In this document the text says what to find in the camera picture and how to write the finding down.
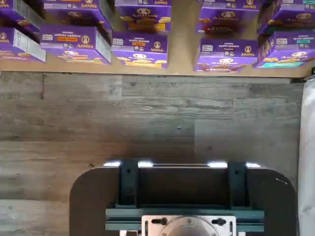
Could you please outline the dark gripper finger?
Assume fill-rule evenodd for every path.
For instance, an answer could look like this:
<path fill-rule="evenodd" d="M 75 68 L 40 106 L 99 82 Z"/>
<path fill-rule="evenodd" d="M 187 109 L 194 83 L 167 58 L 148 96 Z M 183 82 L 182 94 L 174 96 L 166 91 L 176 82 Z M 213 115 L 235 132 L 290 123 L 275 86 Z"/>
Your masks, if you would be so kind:
<path fill-rule="evenodd" d="M 232 209 L 249 206 L 247 170 L 245 162 L 227 163 L 229 201 Z"/>
<path fill-rule="evenodd" d="M 119 167 L 119 208 L 137 208 L 139 189 L 139 167 L 137 161 L 123 161 Z"/>

